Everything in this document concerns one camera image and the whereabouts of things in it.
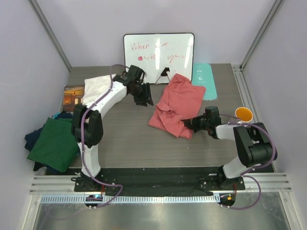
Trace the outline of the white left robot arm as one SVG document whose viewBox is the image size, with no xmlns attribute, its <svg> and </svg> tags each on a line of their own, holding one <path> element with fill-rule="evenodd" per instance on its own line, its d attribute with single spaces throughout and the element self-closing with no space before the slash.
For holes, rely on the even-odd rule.
<svg viewBox="0 0 307 230">
<path fill-rule="evenodd" d="M 101 188 L 98 144 L 103 130 L 103 117 L 128 94 L 136 105 L 153 105 L 150 84 L 144 81 L 145 71 L 131 65 L 122 74 L 85 79 L 83 102 L 75 106 L 71 132 L 81 152 L 82 173 L 87 176 L 85 185 L 91 191 Z"/>
</svg>

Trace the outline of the red t shirt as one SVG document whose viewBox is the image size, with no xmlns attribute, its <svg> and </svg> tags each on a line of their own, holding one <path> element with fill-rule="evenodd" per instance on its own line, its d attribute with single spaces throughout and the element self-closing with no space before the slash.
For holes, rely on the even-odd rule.
<svg viewBox="0 0 307 230">
<path fill-rule="evenodd" d="M 164 88 L 148 125 L 177 138 L 191 139 L 193 131 L 182 120 L 198 114 L 205 92 L 204 86 L 194 86 L 187 77 L 175 74 Z"/>
</svg>

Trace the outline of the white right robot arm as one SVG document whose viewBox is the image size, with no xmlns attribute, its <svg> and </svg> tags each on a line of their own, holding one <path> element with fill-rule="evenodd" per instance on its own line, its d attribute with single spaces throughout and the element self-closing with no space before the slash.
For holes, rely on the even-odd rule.
<svg viewBox="0 0 307 230">
<path fill-rule="evenodd" d="M 232 121 L 223 124 L 218 107 L 208 106 L 202 115 L 182 120 L 184 126 L 195 133 L 206 130 L 213 139 L 235 142 L 237 156 L 218 169 L 216 182 L 223 190 L 233 189 L 240 177 L 267 167 L 278 156 L 276 146 L 263 123 L 251 124 L 239 117 L 231 118 Z"/>
</svg>

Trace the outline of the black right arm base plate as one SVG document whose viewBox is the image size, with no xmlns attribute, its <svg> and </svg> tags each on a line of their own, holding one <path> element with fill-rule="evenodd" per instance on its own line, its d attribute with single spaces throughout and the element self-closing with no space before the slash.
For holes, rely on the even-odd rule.
<svg viewBox="0 0 307 230">
<path fill-rule="evenodd" d="M 209 191 L 243 191 L 245 184 L 242 177 L 225 179 L 217 174 L 199 175 L 197 179 L 200 183 L 200 190 Z"/>
</svg>

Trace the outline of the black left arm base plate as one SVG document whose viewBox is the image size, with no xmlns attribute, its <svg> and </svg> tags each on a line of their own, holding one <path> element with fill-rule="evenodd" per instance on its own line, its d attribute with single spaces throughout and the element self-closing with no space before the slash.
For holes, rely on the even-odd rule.
<svg viewBox="0 0 307 230">
<path fill-rule="evenodd" d="M 105 186 L 96 181 L 91 177 L 88 177 L 81 173 L 79 176 L 73 176 L 71 181 L 75 183 L 75 192 L 101 192 L 106 193 L 116 193 L 120 190 L 120 186 L 115 186 L 117 184 L 117 176 L 114 174 L 109 174 L 109 172 L 101 172 L 96 176 L 96 180 L 104 184 L 112 184 L 113 186 Z"/>
</svg>

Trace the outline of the teal cutting board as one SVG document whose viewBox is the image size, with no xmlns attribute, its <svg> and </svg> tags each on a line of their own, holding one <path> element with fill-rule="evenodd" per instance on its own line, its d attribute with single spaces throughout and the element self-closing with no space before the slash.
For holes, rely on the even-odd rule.
<svg viewBox="0 0 307 230">
<path fill-rule="evenodd" d="M 212 67 L 208 63 L 194 63 L 192 73 L 192 84 L 203 86 L 206 91 L 203 96 L 205 101 L 213 101 L 218 98 L 214 82 Z"/>
</svg>

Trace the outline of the metal wire board stand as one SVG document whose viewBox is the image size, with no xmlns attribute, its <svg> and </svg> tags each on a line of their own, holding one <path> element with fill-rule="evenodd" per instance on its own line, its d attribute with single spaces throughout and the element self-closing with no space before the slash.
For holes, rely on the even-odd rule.
<svg viewBox="0 0 307 230">
<path fill-rule="evenodd" d="M 170 82 L 170 77 L 169 77 L 169 72 L 170 72 L 170 68 L 169 67 L 165 67 L 162 72 L 157 76 L 156 80 L 155 80 L 155 84 L 167 84 Z"/>
</svg>

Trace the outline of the white dry erase board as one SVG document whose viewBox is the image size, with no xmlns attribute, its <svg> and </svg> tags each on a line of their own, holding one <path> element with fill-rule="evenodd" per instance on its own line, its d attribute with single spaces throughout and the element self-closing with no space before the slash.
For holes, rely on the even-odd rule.
<svg viewBox="0 0 307 230">
<path fill-rule="evenodd" d="M 135 65 L 145 72 L 145 82 L 154 84 L 165 67 L 170 80 L 180 74 L 192 80 L 193 33 L 126 34 L 123 36 L 125 65 Z"/>
</svg>

